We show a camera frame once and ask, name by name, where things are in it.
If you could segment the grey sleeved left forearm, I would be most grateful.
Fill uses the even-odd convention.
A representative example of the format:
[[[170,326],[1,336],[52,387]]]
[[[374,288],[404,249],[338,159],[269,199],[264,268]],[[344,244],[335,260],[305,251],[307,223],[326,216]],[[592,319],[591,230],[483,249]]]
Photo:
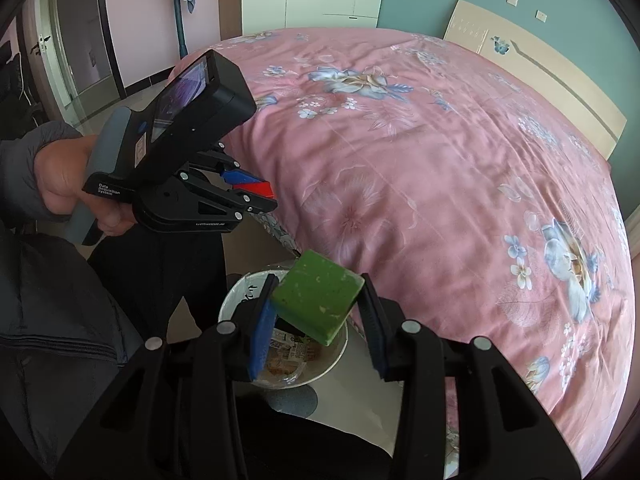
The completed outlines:
[[[35,158],[58,140],[80,139],[81,133],[66,122],[54,120],[30,130],[19,139],[1,141],[1,221],[17,226],[32,220],[66,221],[69,214],[54,214],[38,191]]]

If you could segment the person's left hand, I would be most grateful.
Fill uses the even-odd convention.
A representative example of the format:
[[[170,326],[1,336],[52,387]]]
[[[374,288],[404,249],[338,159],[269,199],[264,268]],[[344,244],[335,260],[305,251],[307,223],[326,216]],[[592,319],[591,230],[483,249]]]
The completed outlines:
[[[136,223],[128,204],[116,203],[82,190],[85,171],[97,136],[54,141],[35,157],[34,171],[43,203],[52,214],[68,216],[78,203],[86,205],[107,236],[124,234]]]

